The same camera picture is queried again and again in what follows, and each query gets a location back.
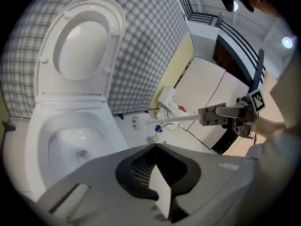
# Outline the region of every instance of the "cabinet door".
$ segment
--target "cabinet door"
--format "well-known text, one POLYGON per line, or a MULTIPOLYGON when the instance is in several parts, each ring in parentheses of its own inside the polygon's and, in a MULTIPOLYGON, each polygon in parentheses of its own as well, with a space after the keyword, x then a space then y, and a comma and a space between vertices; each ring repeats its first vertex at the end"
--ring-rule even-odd
MULTIPOLYGON (((220 103, 227 103, 227 106, 234 106, 237 97, 247 94, 249 88, 233 75, 225 72, 221 83, 213 94, 207 106, 220 103)), ((199 121, 194 121, 188 130, 208 148, 212 148, 222 137, 226 129, 222 126, 202 126, 199 121)))
MULTIPOLYGON (((194 114, 199 108, 206 106, 224 73, 223 68, 194 57, 175 88, 176 103, 184 106, 188 113, 194 114)), ((187 130, 192 123, 192 121, 185 122, 183 128, 187 130)))

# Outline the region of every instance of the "toilet seat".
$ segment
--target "toilet seat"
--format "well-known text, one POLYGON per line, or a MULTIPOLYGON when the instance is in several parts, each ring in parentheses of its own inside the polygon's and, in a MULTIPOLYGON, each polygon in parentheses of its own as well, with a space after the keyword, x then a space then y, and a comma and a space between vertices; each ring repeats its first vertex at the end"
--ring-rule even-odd
POLYGON ((114 0, 74 0, 46 33, 25 143, 35 201, 86 161, 128 149, 107 104, 125 25, 114 0))
POLYGON ((84 0, 68 5, 42 42, 34 78, 35 97, 45 92, 108 97, 125 30, 122 17, 124 13, 108 1, 84 0))

